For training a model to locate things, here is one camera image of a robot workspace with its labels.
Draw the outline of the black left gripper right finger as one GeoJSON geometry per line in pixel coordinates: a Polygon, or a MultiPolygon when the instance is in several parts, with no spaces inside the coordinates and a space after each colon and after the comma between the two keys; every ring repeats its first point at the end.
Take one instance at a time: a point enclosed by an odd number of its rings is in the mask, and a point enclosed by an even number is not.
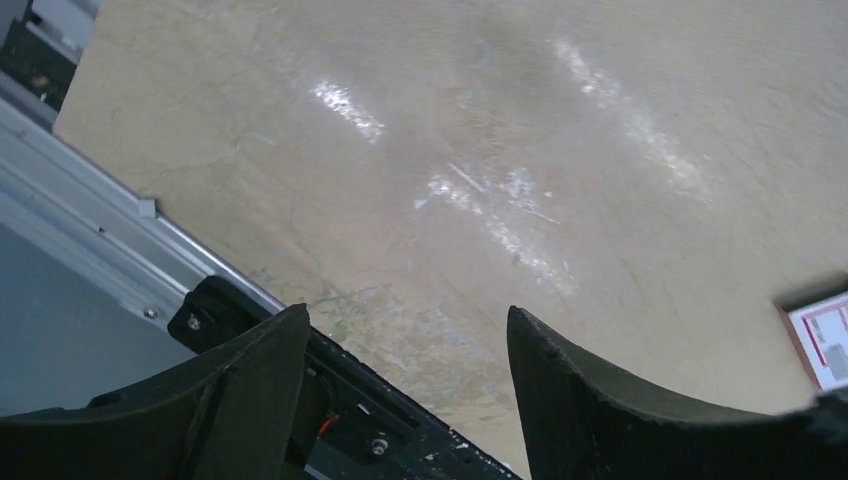
{"type": "Polygon", "coordinates": [[[695,399],[507,316],[510,370],[535,479],[843,479],[847,392],[764,415],[695,399]]]}

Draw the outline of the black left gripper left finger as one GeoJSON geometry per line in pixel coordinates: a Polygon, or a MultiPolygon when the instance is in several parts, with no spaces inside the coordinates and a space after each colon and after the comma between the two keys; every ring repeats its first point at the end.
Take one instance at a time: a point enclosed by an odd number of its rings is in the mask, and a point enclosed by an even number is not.
{"type": "Polygon", "coordinates": [[[286,456],[310,320],[290,306],[173,368],[1,421],[5,479],[303,479],[286,456]]]}

